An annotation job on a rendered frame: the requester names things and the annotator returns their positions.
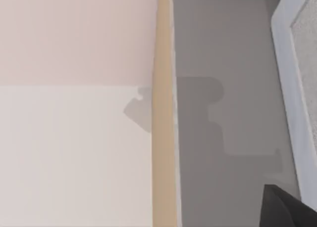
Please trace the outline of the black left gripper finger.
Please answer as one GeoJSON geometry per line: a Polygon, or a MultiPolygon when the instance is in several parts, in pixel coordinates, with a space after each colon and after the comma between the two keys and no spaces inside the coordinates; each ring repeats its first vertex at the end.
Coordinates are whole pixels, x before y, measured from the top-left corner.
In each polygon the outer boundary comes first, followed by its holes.
{"type": "Polygon", "coordinates": [[[266,184],[260,227],[317,227],[317,211],[279,186],[266,184]]]}

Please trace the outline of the white rimmed speckled grey tray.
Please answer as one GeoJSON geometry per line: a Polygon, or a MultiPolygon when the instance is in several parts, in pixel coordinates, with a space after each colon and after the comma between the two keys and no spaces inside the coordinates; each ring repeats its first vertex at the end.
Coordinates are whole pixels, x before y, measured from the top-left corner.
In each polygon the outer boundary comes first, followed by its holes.
{"type": "Polygon", "coordinates": [[[271,18],[271,30],[301,200],[317,211],[317,151],[292,34],[307,2],[280,0],[271,18]]]}

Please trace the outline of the pale wooden strip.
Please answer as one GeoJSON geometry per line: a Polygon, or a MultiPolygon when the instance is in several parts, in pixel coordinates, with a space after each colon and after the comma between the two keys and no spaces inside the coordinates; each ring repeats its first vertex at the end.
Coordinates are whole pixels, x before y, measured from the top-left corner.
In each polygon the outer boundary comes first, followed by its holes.
{"type": "Polygon", "coordinates": [[[153,227],[177,227],[170,0],[158,0],[152,90],[153,227]]]}

